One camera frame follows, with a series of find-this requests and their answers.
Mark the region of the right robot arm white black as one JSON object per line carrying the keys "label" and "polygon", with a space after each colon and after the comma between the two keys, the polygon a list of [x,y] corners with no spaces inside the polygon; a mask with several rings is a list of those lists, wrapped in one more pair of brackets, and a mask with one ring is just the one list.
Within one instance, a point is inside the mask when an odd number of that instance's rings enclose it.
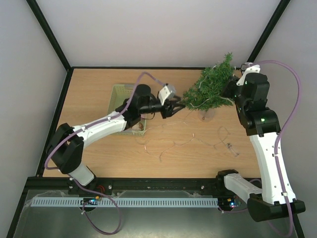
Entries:
{"label": "right robot arm white black", "polygon": [[280,142],[277,114],[267,107],[267,76],[258,72],[230,76],[222,97],[233,100],[240,124],[245,128],[260,168],[262,186],[244,179],[236,170],[218,172],[216,189],[221,194],[235,193],[246,204],[256,222],[291,217],[306,210],[289,183]]}

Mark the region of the light green plastic basket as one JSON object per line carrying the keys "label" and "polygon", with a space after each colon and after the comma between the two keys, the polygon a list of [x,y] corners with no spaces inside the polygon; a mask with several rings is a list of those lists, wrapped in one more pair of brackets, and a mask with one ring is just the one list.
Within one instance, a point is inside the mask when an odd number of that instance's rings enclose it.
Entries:
{"label": "light green plastic basket", "polygon": [[[123,101],[130,97],[133,87],[134,87],[133,84],[114,84],[113,85],[110,101],[108,105],[108,111],[107,111],[108,114],[110,114],[116,108],[121,106],[123,104]],[[117,132],[115,134],[142,136],[145,133],[145,130],[132,131],[130,128],[128,130]]]}

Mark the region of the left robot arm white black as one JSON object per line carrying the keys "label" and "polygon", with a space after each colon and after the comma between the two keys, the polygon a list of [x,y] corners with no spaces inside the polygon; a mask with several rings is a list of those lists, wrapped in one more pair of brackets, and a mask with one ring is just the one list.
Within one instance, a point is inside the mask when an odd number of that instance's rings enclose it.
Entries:
{"label": "left robot arm white black", "polygon": [[78,126],[60,125],[47,146],[47,160],[54,162],[55,170],[87,186],[96,176],[82,162],[86,147],[108,135],[131,129],[144,114],[159,113],[163,119],[172,117],[185,108],[180,101],[170,84],[164,85],[157,96],[148,85],[137,85],[130,98],[109,115]]}

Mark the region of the small green christmas tree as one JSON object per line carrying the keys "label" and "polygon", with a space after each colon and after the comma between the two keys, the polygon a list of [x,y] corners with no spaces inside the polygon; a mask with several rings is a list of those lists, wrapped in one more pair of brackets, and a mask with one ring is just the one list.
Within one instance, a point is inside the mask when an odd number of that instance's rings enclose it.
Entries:
{"label": "small green christmas tree", "polygon": [[199,79],[183,93],[182,103],[188,109],[208,111],[233,105],[231,99],[221,95],[229,78],[234,75],[232,58],[232,53],[227,53],[222,62],[202,70]]}

